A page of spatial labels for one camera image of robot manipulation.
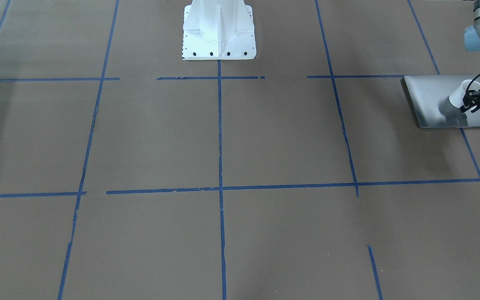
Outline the white ceramic cup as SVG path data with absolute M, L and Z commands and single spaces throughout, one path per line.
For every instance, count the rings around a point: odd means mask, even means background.
M 476 80 L 463 80 L 459 86 L 457 86 L 448 96 L 449 103 L 454 108 L 459 108 L 461 112 L 467 111 L 467 105 L 472 104 L 472 97 L 469 100 L 465 100 L 468 93 L 480 91 L 480 83 Z

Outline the grey closed laptop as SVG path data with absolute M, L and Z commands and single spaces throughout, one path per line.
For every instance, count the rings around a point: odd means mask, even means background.
M 406 75 L 402 87 L 421 128 L 480 127 L 480 110 L 461 112 L 471 75 Z

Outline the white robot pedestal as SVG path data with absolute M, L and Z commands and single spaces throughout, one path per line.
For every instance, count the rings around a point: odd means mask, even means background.
M 243 0 L 193 0 L 183 10 L 183 60 L 252 60 L 253 9 Z

